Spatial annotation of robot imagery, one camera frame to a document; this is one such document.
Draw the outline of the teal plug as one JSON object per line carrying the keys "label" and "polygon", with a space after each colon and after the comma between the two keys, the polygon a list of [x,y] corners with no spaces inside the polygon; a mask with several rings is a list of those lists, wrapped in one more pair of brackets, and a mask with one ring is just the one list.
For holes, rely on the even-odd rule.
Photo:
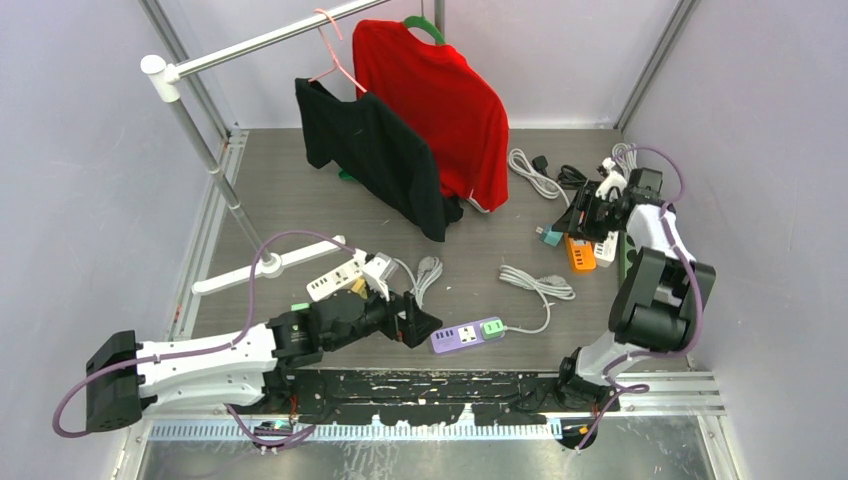
{"label": "teal plug", "polygon": [[535,231],[538,239],[551,247],[558,246],[562,242],[564,236],[562,232],[552,230],[550,226],[537,227]]}

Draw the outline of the orange power strip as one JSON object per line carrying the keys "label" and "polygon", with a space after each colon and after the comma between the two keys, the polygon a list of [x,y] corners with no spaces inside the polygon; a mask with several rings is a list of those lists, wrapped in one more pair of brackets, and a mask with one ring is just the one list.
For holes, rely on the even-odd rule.
{"label": "orange power strip", "polygon": [[597,268],[592,242],[575,239],[567,235],[565,237],[565,248],[568,253],[570,268],[574,273],[585,274]]}

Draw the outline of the purple power strip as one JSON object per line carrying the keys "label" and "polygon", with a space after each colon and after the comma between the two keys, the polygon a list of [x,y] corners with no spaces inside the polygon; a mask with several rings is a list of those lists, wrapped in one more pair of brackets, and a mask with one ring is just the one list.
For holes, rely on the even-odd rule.
{"label": "purple power strip", "polygon": [[430,336],[431,350],[436,355],[443,355],[503,338],[505,334],[501,338],[486,341],[482,336],[480,324],[494,318],[499,317],[489,317],[437,330]]}

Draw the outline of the yellow plug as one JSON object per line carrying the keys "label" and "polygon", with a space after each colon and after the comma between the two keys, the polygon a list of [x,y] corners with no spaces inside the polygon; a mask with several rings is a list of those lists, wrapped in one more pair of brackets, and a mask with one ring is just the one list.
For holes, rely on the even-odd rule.
{"label": "yellow plug", "polygon": [[358,278],[350,287],[350,291],[359,295],[363,299],[368,298],[367,282],[364,278]]}

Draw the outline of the white power strip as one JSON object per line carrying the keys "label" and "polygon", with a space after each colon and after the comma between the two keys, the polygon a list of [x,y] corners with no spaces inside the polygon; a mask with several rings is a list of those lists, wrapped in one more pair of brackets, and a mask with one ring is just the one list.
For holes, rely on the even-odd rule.
{"label": "white power strip", "polygon": [[607,268],[614,263],[617,255],[618,236],[617,231],[612,231],[603,241],[594,243],[593,254],[598,267]]}
{"label": "white power strip", "polygon": [[306,290],[311,300],[323,300],[339,290],[348,289],[362,277],[364,264],[363,260],[354,258],[309,282]]}

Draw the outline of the green power strip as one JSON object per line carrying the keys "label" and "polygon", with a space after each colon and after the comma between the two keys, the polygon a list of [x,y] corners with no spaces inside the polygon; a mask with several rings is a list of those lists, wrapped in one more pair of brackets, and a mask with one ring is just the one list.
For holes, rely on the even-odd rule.
{"label": "green power strip", "polygon": [[618,248],[618,282],[622,284],[627,276],[628,270],[631,266],[631,262],[627,257],[630,248],[626,243],[620,244]]}

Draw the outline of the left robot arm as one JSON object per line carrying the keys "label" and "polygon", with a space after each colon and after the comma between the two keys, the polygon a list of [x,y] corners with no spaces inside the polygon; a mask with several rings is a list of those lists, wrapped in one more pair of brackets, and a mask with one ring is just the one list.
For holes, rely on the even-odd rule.
{"label": "left robot arm", "polygon": [[188,341],[139,342],[132,330],[113,334],[86,364],[88,433],[128,427],[144,414],[259,405],[269,413],[292,397],[284,372],[316,364],[324,354],[376,332],[409,348],[442,327],[406,292],[367,297],[340,291],[247,330]]}

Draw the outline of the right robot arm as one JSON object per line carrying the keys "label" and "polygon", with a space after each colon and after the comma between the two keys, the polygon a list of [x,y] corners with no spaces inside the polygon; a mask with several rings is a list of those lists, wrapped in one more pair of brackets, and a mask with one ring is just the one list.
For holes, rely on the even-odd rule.
{"label": "right robot arm", "polygon": [[661,187],[661,172],[649,168],[587,180],[554,225],[570,239],[597,243],[622,233],[635,248],[606,332],[560,365],[554,395],[567,410],[601,406],[633,364],[684,355],[695,342],[716,271],[685,247]]}

